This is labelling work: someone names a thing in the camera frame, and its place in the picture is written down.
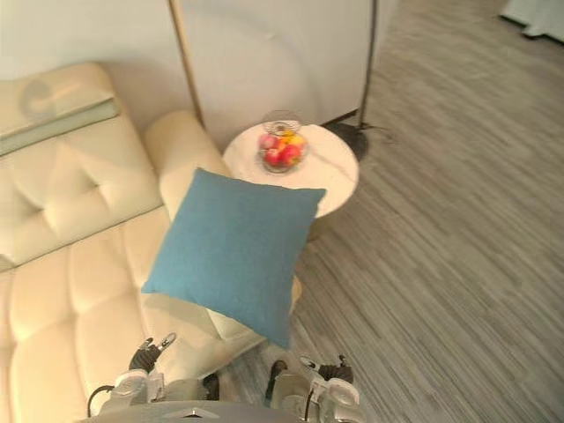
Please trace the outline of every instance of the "white wall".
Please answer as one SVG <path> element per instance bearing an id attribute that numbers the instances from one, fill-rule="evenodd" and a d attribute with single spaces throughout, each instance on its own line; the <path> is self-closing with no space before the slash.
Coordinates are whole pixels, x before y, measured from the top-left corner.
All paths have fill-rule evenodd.
<path id="1" fill-rule="evenodd" d="M 397 0 L 381 0 L 379 42 Z M 208 131 L 222 148 L 272 109 L 327 122 L 357 108 L 370 0 L 183 0 Z"/>
<path id="2" fill-rule="evenodd" d="M 182 0 L 205 120 L 223 148 L 275 108 L 358 106 L 370 0 Z M 397 0 L 380 0 L 379 40 Z M 191 108 L 165 0 L 0 0 L 0 79 L 101 62 L 143 130 Z"/>
<path id="3" fill-rule="evenodd" d="M 94 60 L 141 130 L 191 108 L 165 0 L 0 0 L 0 78 Z"/>

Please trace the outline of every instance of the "sofa backrest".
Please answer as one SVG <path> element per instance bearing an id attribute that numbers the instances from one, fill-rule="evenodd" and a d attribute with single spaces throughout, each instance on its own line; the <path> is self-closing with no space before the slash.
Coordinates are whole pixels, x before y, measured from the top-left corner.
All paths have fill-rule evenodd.
<path id="1" fill-rule="evenodd" d="M 0 196 L 0 271 L 162 205 L 99 66 L 0 84 Z"/>

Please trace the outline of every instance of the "fruit bowl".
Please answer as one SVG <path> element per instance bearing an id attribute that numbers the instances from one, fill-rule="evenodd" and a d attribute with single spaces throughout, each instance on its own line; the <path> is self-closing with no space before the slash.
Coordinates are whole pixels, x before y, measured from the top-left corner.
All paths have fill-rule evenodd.
<path id="1" fill-rule="evenodd" d="M 301 124 L 295 114 L 285 110 L 271 112 L 264 117 L 263 128 L 258 154 L 266 170 L 280 174 L 304 160 L 308 142 L 299 133 Z"/>

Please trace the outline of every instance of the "apple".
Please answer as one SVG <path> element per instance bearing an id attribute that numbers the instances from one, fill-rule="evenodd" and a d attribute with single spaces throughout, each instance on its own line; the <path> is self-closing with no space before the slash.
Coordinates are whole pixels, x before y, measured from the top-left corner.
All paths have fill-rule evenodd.
<path id="1" fill-rule="evenodd" d="M 263 134 L 258 138 L 258 145 L 263 150 L 273 148 L 277 142 L 278 139 L 271 134 Z"/>
<path id="2" fill-rule="evenodd" d="M 298 145 L 287 145 L 280 153 L 279 161 L 284 166 L 293 166 L 300 161 L 301 148 Z"/>
<path id="3" fill-rule="evenodd" d="M 288 137 L 278 137 L 276 139 L 276 144 L 274 145 L 274 148 L 276 148 L 279 152 L 281 152 L 286 148 L 287 145 L 288 145 Z"/>
<path id="4" fill-rule="evenodd" d="M 280 152 L 276 148 L 270 148 L 264 153 L 264 161 L 271 166 L 277 166 L 280 162 Z"/>

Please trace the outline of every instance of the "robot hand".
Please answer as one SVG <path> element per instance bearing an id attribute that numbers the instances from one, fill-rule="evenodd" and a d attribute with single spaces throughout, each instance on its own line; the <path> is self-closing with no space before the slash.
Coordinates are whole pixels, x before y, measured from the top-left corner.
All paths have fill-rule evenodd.
<path id="1" fill-rule="evenodd" d="M 139 346 L 137 351 L 135 351 L 135 354 L 130 361 L 130 370 L 140 368 L 147 373 L 151 373 L 155 367 L 157 358 L 174 342 L 175 339 L 175 333 L 168 335 L 159 345 L 154 345 L 152 343 L 152 338 L 146 339 L 146 341 Z"/>

